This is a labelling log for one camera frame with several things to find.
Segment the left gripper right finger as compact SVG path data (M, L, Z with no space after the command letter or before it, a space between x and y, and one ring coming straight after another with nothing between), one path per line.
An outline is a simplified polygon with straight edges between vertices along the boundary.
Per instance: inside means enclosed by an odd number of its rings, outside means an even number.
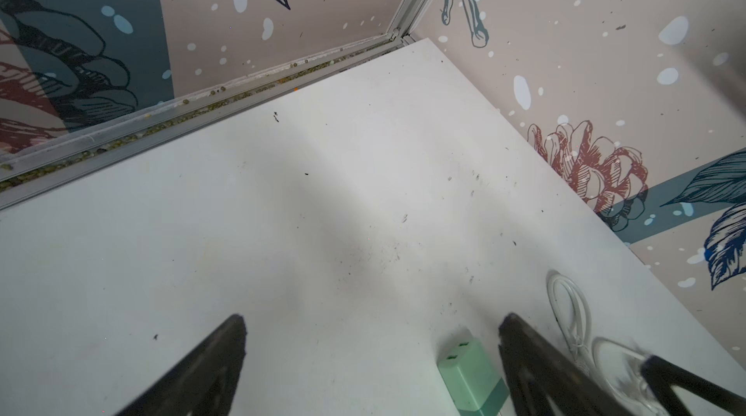
M499 326L499 353L518 415L628 415L523 318Z

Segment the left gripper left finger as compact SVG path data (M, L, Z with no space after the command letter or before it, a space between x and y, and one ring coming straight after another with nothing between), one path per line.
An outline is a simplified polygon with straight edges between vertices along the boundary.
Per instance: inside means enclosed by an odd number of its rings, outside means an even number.
M246 356L246 324L233 314L122 415L227 415Z

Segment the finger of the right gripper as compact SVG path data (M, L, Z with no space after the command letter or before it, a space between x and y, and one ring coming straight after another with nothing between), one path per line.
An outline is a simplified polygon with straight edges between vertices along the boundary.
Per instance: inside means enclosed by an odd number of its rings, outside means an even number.
M641 365L640 372L657 401L670 415L691 415L691 411L674 392L675 387L694 394L729 414L745 414L744 397L661 357L651 356Z

